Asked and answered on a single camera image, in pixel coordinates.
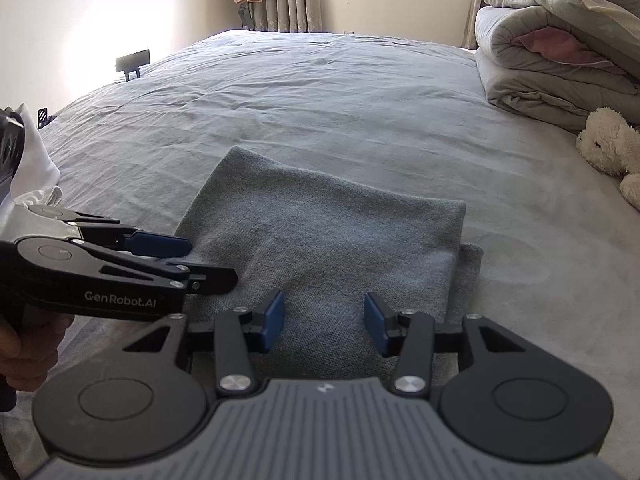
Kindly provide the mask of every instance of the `white plush toy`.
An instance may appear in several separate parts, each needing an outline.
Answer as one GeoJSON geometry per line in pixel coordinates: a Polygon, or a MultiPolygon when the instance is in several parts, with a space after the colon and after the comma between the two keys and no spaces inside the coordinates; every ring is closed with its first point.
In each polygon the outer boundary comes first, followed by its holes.
{"type": "Polygon", "coordinates": [[[640,210],[640,133],[610,108],[598,108],[575,145],[594,168],[612,175],[626,175],[620,183],[622,196],[640,210]]]}

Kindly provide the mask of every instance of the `screw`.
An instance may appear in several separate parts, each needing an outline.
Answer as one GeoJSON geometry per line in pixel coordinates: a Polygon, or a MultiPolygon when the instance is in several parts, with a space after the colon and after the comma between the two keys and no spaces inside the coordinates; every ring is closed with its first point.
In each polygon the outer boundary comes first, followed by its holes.
{"type": "Polygon", "coordinates": [[[404,392],[406,394],[415,394],[425,389],[427,383],[422,377],[404,375],[399,379],[396,379],[394,386],[396,390],[399,390],[400,392],[404,392]]]}
{"type": "Polygon", "coordinates": [[[220,379],[220,388],[228,392],[244,392],[251,386],[251,379],[246,375],[227,375],[220,379]]]}

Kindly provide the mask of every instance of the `gray ridged panel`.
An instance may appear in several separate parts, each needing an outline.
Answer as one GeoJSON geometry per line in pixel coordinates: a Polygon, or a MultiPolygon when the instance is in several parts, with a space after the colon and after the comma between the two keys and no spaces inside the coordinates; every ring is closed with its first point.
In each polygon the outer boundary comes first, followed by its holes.
{"type": "Polygon", "coordinates": [[[224,402],[180,451],[146,465],[98,469],[52,460],[37,480],[621,480],[594,456],[515,465],[454,436],[431,406],[378,379],[273,380],[224,402]]]}

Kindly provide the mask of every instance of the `sunlight on wall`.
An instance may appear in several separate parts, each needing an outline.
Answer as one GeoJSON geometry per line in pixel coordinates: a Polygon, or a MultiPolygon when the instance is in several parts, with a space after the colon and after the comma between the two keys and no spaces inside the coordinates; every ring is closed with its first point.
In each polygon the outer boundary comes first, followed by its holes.
{"type": "Polygon", "coordinates": [[[66,38],[65,83],[73,99],[99,88],[116,74],[117,57],[151,50],[151,62],[170,53],[174,0],[92,0],[66,38]]]}

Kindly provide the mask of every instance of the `gray bed sheet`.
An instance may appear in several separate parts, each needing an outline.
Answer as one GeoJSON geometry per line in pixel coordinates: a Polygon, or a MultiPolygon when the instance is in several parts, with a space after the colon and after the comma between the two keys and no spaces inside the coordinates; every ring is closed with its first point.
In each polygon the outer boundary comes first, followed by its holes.
{"type": "MultiPolygon", "coordinates": [[[[485,101],[469,51],[329,34],[228,32],[101,88],[44,130],[65,205],[171,232],[239,145],[284,164],[464,200],[484,249],[473,309],[600,380],[601,457],[640,475],[640,215],[575,136],[485,101]]],[[[134,330],[78,319],[60,370],[134,330]]],[[[2,419],[22,474],[44,460],[30,396],[2,419]]]]}

